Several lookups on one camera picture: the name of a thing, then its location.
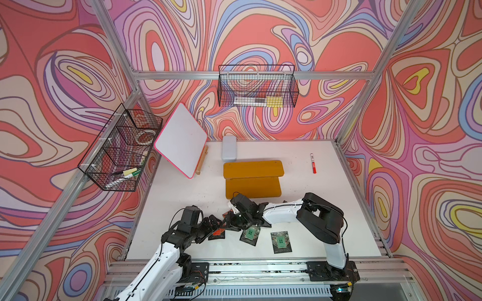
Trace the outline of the wooden whiteboard stand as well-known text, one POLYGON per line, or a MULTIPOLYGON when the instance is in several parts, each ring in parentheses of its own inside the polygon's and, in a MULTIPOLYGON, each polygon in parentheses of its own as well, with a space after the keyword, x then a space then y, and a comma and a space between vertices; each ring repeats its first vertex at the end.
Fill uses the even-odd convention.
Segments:
POLYGON ((205 161, 205 158, 206 158, 207 154, 208 154, 208 145, 205 144, 205 145, 204 145, 204 148, 203 148, 203 150, 202 150, 200 159, 199 159, 199 161, 198 161, 197 167, 196 167, 196 169, 195 169, 195 174, 198 175, 198 176, 201 174, 202 166, 203 166, 203 164, 204 164, 204 161, 205 161))

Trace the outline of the green tea bag small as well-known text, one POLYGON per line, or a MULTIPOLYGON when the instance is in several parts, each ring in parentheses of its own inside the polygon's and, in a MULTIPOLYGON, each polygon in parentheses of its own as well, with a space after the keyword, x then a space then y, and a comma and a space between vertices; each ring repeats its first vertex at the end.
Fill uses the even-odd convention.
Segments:
POLYGON ((240 236, 240 241, 255 247, 257 244, 260 232, 261 232, 260 227, 251 226, 242 232, 240 236))

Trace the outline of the green tea bag large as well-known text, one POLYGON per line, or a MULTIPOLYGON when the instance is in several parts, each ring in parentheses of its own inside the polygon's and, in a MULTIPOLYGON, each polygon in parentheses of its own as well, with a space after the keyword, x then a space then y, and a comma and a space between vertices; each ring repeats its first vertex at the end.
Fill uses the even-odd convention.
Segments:
POLYGON ((275 254, 292 252, 292 246, 288 232, 272 232, 271 242, 275 254))

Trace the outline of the pink-framed whiteboard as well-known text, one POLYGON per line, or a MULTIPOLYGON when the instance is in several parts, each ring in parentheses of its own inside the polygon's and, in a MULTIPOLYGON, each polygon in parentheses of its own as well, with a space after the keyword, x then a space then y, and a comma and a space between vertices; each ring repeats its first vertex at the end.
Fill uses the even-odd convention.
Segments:
POLYGON ((208 140, 187 107, 180 103, 154 142, 154 148, 188 179, 192 179, 208 140))

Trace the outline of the red tea bag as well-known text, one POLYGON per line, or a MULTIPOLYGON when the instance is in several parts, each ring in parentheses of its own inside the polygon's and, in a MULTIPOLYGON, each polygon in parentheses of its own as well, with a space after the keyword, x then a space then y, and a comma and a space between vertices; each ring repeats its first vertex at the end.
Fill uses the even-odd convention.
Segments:
POLYGON ((259 223, 258 225, 260 227, 265 227, 265 228, 271 228, 272 227, 272 224, 270 224, 268 221, 266 221, 264 218, 260 218, 259 219, 259 223))
POLYGON ((215 230, 209 237, 208 240, 224 240, 225 239, 225 228, 220 227, 219 229, 215 230))

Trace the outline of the red whiteboard marker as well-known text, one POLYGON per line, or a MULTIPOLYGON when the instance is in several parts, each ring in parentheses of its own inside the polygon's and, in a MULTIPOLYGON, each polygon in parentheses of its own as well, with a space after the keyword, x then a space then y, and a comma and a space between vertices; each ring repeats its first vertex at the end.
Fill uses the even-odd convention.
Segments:
POLYGON ((310 159, 311 159, 312 172, 313 174, 316 174, 317 170, 316 170, 316 163, 315 163, 315 158, 313 153, 310 154, 310 159))

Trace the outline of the white plastic box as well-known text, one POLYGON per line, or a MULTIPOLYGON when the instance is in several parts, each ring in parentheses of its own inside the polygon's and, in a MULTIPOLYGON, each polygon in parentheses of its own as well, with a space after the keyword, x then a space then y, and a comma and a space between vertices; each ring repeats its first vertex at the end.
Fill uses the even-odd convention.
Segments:
POLYGON ((222 160, 225 163, 233 163, 237 160, 237 138, 227 135, 222 139, 222 160))

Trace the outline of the yellow wooden two-tier shelf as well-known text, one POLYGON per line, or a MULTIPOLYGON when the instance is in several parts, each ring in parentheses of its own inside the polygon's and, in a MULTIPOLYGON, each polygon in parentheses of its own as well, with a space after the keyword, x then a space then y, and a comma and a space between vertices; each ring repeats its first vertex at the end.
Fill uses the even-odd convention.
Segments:
POLYGON ((250 199, 278 198, 282 195, 279 178, 283 175, 284 168, 280 160, 225 163, 225 197, 232 199, 243 194, 250 199))

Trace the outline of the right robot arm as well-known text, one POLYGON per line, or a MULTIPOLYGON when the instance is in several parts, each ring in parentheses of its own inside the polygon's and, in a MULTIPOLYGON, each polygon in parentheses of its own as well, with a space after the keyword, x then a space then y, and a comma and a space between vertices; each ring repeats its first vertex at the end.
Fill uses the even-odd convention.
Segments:
POLYGON ((251 227, 270 228, 279 223, 298 223, 323 243, 326 260, 307 264, 306 273, 314 282, 346 282, 360 280, 356 264, 349 260, 343 236, 348 229, 344 212, 314 193, 300 200, 274 204, 257 204, 240 193, 229 201, 231 213, 225 215, 225 227, 246 231, 251 227))

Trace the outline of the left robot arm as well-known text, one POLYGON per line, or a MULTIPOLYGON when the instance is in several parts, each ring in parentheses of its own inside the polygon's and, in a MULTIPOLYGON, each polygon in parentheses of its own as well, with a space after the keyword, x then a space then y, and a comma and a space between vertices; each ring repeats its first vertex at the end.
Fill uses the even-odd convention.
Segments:
POLYGON ((203 270, 192 263, 186 249, 201 244, 220 229, 222 221, 213 215, 204 216, 197 206, 180 209, 181 219, 171 224, 149 262, 114 300, 164 300, 175 284, 193 280, 195 292, 207 284, 203 270))

